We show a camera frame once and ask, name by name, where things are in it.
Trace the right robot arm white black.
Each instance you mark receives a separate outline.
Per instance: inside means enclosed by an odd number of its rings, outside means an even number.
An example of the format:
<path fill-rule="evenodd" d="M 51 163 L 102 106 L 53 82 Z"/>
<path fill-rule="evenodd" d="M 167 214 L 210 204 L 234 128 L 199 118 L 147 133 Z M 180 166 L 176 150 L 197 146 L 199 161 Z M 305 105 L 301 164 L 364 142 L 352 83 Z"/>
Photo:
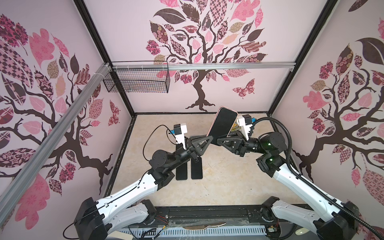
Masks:
<path fill-rule="evenodd" d="M 315 234 L 321 240 L 351 240 L 358 231 L 359 223 L 336 205 L 351 210 L 356 216 L 359 209 L 352 202 L 343 204 L 322 190 L 314 190 L 307 184 L 280 153 L 288 147 L 282 134 L 271 132 L 259 138 L 244 138 L 242 134 L 217 139 L 219 146 L 230 152 L 244 156 L 246 153 L 259 153 L 257 163 L 262 172 L 282 183 L 309 205 L 310 209 L 285 203 L 276 197 L 264 202 L 267 213 L 275 218 L 287 220 Z"/>

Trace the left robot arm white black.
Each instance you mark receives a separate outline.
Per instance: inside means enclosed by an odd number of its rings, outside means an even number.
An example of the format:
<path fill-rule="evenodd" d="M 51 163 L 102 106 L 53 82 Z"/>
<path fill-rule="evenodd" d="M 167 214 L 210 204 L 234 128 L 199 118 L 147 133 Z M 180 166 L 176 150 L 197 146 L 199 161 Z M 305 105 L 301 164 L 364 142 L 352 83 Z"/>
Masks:
<path fill-rule="evenodd" d="M 136 207 L 133 204 L 167 186 L 175 176 L 173 170 L 201 157 L 213 139 L 212 136 L 187 139 L 173 153 L 157 150 L 149 161 L 151 168 L 139 180 L 102 199 L 84 200 L 74 220 L 78 238 L 104 240 L 120 228 L 150 223 L 157 214 L 153 204 L 148 200 L 143 200 Z"/>

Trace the dark blue phone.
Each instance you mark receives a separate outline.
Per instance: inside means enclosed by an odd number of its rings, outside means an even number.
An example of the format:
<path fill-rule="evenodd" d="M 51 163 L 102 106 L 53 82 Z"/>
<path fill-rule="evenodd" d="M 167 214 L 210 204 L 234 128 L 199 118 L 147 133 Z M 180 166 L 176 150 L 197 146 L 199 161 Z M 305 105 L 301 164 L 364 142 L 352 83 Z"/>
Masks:
<path fill-rule="evenodd" d="M 188 179 L 188 164 L 184 163 L 176 168 L 176 180 L 185 181 Z"/>

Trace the black phone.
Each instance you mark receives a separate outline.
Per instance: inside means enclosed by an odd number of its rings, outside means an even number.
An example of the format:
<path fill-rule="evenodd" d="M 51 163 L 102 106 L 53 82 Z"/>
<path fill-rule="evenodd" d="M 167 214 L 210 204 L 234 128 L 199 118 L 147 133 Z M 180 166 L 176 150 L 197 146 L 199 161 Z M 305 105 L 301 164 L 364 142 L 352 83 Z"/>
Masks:
<path fill-rule="evenodd" d="M 203 178 L 202 158 L 191 161 L 191 178 L 192 180 L 201 180 Z"/>

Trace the pink phone case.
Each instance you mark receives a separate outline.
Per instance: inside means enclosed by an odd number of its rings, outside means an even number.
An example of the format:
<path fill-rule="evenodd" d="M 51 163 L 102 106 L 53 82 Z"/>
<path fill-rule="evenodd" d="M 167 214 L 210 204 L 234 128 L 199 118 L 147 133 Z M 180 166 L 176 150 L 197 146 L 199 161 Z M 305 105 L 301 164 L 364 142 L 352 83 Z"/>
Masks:
<path fill-rule="evenodd" d="M 207 136 L 213 137 L 211 144 L 218 146 L 217 140 L 228 136 L 237 117 L 238 113 L 227 107 L 221 106 L 218 109 L 210 130 L 207 133 Z"/>

